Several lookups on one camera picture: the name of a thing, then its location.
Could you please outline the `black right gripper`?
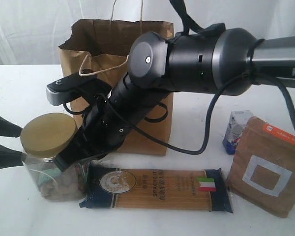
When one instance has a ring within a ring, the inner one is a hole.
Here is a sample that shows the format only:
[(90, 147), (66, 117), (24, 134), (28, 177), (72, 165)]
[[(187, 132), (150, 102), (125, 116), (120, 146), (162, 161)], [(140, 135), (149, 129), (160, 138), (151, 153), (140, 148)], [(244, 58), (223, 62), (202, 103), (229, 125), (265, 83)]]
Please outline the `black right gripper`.
[(85, 116), (82, 126), (64, 150), (56, 155), (55, 165), (61, 172), (73, 164), (86, 164), (117, 150), (131, 127), (119, 116), (132, 122), (133, 105), (126, 101), (97, 100)]

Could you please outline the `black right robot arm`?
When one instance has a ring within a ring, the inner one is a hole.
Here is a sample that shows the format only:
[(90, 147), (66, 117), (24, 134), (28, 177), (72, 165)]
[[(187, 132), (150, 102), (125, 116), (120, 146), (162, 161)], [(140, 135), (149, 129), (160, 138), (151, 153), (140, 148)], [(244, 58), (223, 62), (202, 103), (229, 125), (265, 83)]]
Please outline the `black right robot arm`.
[(101, 159), (117, 150), (125, 137), (161, 100), (173, 92), (213, 94), (206, 114), (201, 147), (205, 151), (213, 108), (221, 95), (237, 96), (251, 85), (277, 86), (286, 101), (295, 130), (295, 107), (288, 88), (295, 88), (295, 36), (256, 39), (248, 31), (225, 29), (216, 24), (171, 39), (147, 32), (133, 43), (126, 59), (127, 71), (115, 86), (98, 78), (97, 72), (80, 70), (46, 87), (49, 102), (66, 105), (82, 97), (88, 106), (80, 111), (78, 128), (65, 114), (38, 117), (34, 134), (26, 138), (21, 128), (0, 117), (0, 136), (18, 137), (24, 152), (0, 145), (0, 168), (18, 165), (26, 156), (53, 162), (65, 171), (78, 162)]

